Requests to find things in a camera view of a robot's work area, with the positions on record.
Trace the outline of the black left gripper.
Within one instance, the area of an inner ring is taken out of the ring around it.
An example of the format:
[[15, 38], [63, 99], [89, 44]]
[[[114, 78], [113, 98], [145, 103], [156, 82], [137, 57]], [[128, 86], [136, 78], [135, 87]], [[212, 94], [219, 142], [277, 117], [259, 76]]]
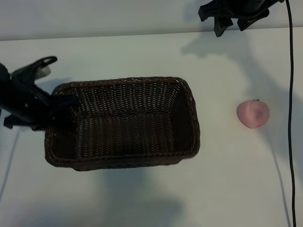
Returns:
[[36, 76], [47, 75], [49, 62], [34, 62], [9, 73], [0, 65], [0, 107], [10, 116], [4, 120], [4, 126], [27, 126], [33, 131], [45, 131], [56, 126], [63, 129], [75, 129], [76, 123], [69, 110], [77, 106], [75, 95], [50, 95], [35, 84]]

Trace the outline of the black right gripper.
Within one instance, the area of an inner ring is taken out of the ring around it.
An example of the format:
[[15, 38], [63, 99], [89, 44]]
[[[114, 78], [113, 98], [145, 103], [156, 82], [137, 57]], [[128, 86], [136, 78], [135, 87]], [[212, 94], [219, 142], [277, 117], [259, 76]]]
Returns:
[[212, 0], [199, 8], [201, 21], [214, 17], [216, 37], [233, 25], [231, 18], [237, 18], [241, 31], [269, 15], [269, 8], [283, 0]]

